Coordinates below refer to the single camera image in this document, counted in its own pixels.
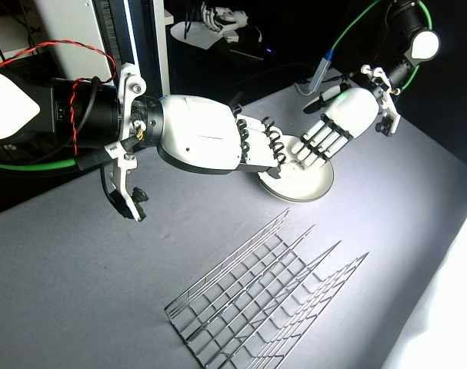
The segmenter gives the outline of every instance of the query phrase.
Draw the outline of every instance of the red wire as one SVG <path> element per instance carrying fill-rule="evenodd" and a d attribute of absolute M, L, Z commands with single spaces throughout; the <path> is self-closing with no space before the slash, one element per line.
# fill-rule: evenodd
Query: red wire
<path fill-rule="evenodd" d="M 24 54 L 29 54 L 29 53 L 33 52 L 37 48 L 44 48 L 45 46 L 54 46 L 54 45 L 60 45 L 60 44 L 70 44 L 70 45 L 78 46 L 80 48 L 87 48 L 89 50 L 93 50 L 94 52 L 98 52 L 100 55 L 105 56 L 108 59 L 108 61 L 110 62 L 112 75 L 106 81 L 100 81 L 100 84 L 105 84 L 105 83 L 108 83 L 110 81 L 113 81 L 115 79 L 115 77 L 117 76 L 117 65 L 116 65 L 115 60 L 114 60 L 114 58 L 112 56 L 106 54 L 105 52 L 103 52 L 99 48 L 96 48 L 96 47 L 91 46 L 91 45 L 85 45 L 85 44 L 82 44 L 81 42 L 77 42 L 77 41 L 73 41 L 73 40 L 53 40 L 53 41 L 40 42 L 39 44 L 37 44 L 37 45 L 35 45 L 35 46 L 31 47 L 31 48 L 26 48 L 25 50 L 21 50 L 20 52 L 16 53 L 16 55 L 14 55 L 12 58 L 5 59 L 3 62 L 0 63 L 0 68 L 12 63 L 14 60 L 16 60 L 17 58 L 19 58 L 20 56 L 22 56 Z M 90 78 L 78 78 L 78 79 L 76 79 L 74 81 L 74 83 L 72 84 L 72 94 L 71 94 L 71 98 L 69 99 L 69 117 L 70 117 L 69 121 L 70 121 L 71 126 L 72 126 L 72 144 L 74 145 L 74 156 L 76 156 L 78 154 L 78 146 L 76 145 L 77 131 L 76 131 L 76 127 L 75 127 L 74 101 L 76 99 L 76 89 L 78 88 L 79 82 L 81 82 L 81 81 L 91 81 L 91 79 Z"/>

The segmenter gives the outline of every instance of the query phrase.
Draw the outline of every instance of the white plate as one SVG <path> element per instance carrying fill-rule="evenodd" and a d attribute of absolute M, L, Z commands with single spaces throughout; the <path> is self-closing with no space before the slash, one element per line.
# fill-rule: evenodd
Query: white plate
<path fill-rule="evenodd" d="M 280 179 L 267 173 L 259 173 L 262 185 L 274 196 L 286 201 L 309 202 L 321 198 L 331 188 L 334 169 L 330 161 L 322 168 L 306 167 L 291 153 L 291 147 L 298 142 L 294 136 L 283 135 L 281 142 L 285 148 L 286 162 L 281 166 Z"/>

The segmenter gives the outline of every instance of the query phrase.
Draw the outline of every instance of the metal frame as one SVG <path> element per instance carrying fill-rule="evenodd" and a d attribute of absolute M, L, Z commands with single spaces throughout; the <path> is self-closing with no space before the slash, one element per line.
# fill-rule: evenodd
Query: metal frame
<path fill-rule="evenodd" d="M 322 280 L 315 269 L 339 244 L 305 262 L 279 235 L 288 209 L 165 308 L 208 369 L 278 367 L 365 255 Z"/>

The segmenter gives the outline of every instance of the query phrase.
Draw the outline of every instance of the wire rack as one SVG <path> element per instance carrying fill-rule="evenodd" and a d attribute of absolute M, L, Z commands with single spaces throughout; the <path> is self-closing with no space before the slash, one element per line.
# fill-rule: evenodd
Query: wire rack
<path fill-rule="evenodd" d="M 275 368 L 292 352 L 367 254 L 320 279 L 278 232 L 283 211 L 165 308 L 174 329 L 204 368 Z"/>

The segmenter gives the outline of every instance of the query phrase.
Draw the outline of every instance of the gray table surface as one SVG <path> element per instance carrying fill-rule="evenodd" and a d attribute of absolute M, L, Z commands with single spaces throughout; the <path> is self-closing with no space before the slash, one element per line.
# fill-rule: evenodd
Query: gray table surface
<path fill-rule="evenodd" d="M 290 87 L 244 112 L 300 135 L 308 99 Z M 338 153 L 331 191 L 309 204 L 252 174 L 180 171 L 155 149 L 138 160 L 141 224 L 113 210 L 97 172 L 0 214 L 1 369 L 198 367 L 163 308 L 287 207 L 285 239 L 315 223 L 314 255 L 342 240 L 327 273 L 369 256 L 284 367 L 377 368 L 467 215 L 467 167 L 407 121 Z"/>

